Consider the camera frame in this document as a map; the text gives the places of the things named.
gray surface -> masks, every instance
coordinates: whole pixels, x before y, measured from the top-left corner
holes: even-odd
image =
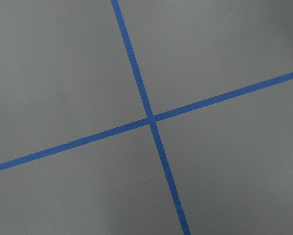
[[[0,163],[144,117],[109,1],[0,0]]]
[[[293,235],[293,81],[158,126],[192,234]]]
[[[154,113],[293,71],[293,0],[120,0]]]
[[[0,172],[7,234],[182,234],[149,128]]]

